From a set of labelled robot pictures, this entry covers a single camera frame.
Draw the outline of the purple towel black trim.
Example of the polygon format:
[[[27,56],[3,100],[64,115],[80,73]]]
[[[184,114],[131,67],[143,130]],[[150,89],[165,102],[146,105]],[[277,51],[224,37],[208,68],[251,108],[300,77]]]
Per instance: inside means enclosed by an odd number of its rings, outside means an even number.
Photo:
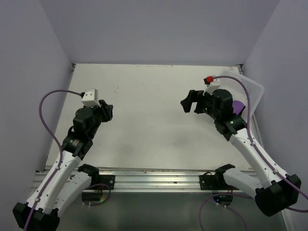
[[[233,113],[239,116],[242,115],[243,111],[246,108],[245,104],[238,100],[234,100],[232,102],[232,106],[233,106]]]

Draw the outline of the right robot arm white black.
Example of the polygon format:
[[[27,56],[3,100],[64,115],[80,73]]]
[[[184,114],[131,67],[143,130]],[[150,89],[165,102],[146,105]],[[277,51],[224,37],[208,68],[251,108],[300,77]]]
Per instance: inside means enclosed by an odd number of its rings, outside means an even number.
[[[205,113],[213,120],[217,131],[229,141],[246,159],[255,171],[253,178],[242,173],[232,164],[226,164],[215,170],[212,182],[220,189],[232,186],[255,200],[259,210],[271,217],[297,202],[301,180],[289,175],[279,167],[251,135],[245,120],[233,111],[233,98],[229,91],[218,89],[212,94],[203,90],[191,90],[180,102],[184,112],[191,110]]]

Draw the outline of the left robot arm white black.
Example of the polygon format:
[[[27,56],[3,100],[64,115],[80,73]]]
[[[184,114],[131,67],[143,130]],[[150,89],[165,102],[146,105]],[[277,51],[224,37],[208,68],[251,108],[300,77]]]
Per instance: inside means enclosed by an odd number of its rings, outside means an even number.
[[[25,231],[56,230],[61,214],[75,198],[86,188],[100,186],[99,169],[81,164],[101,123],[113,118],[113,106],[104,100],[98,103],[76,111],[61,152],[47,176],[26,202],[14,206],[13,215],[19,228]]]

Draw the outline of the white plastic basket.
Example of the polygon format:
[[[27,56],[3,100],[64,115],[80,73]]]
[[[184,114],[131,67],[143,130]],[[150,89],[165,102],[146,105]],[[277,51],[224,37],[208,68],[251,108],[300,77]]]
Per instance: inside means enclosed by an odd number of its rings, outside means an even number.
[[[220,76],[230,76],[234,77],[237,80],[241,81],[241,83],[245,86],[249,99],[250,99],[250,117],[253,115],[255,109],[257,108],[262,95],[264,93],[264,87],[255,81],[245,77],[244,75],[241,75],[239,73],[234,73],[231,71],[223,71]],[[233,99],[240,101],[245,104],[246,108],[244,109],[242,113],[242,118],[247,121],[247,115],[248,115],[248,102],[247,102],[247,95],[243,89],[243,87],[234,79],[229,78],[221,78],[220,79],[221,88],[228,90]]]

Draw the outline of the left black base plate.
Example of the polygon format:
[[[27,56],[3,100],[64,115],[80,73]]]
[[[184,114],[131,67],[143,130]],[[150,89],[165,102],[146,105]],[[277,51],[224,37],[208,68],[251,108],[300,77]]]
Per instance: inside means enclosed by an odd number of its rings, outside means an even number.
[[[115,175],[110,175],[110,174],[100,175],[99,176],[99,183],[103,183],[105,185],[108,185],[110,187],[110,189],[113,190],[115,182],[116,182],[115,179],[116,179]]]

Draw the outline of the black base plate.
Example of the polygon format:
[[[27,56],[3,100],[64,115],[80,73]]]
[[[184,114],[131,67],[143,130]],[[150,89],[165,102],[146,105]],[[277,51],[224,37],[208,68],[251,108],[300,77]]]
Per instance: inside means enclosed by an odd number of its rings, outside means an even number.
[[[116,179],[115,175],[110,175],[110,174],[100,175],[99,176],[99,183],[103,183],[105,185],[108,185],[110,187],[110,189],[113,190],[115,182],[116,182],[115,179]]]
[[[219,183],[214,175],[199,175],[199,185],[202,191],[228,191],[230,185]]]

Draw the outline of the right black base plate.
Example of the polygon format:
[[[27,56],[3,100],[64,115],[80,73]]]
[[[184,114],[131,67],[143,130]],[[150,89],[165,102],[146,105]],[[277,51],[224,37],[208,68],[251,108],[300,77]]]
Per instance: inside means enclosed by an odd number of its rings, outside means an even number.
[[[202,191],[228,191],[230,185],[219,183],[214,175],[199,175],[199,185]]]

